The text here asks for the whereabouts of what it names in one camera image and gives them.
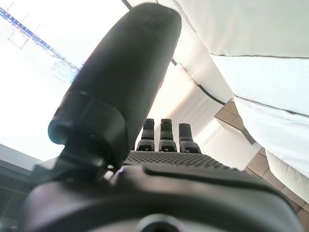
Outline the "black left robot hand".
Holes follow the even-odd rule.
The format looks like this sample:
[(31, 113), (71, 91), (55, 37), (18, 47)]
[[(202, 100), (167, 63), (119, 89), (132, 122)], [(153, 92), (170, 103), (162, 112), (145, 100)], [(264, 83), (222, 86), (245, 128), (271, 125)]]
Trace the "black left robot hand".
[(179, 13), (143, 3), (105, 35), (49, 126), (64, 149), (35, 166), (21, 232), (302, 232), (266, 181), (202, 154), (189, 125), (182, 152), (133, 151), (181, 33)]

